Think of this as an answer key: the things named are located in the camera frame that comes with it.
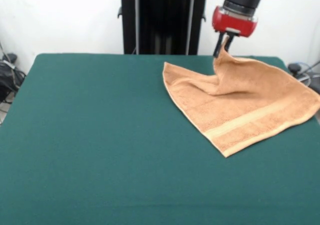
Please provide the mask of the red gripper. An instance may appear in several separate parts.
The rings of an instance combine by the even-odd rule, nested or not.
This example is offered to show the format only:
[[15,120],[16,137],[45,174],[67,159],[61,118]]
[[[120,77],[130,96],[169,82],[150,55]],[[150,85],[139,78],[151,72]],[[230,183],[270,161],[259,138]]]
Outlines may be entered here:
[[[220,33],[213,52],[213,56],[215,58],[219,56],[225,33],[234,33],[237,36],[248,38],[256,29],[257,24],[258,19],[254,16],[240,15],[226,10],[222,6],[217,6],[212,16],[212,27],[216,32]],[[228,36],[225,42],[226,52],[229,51],[233,39],[234,36]]]

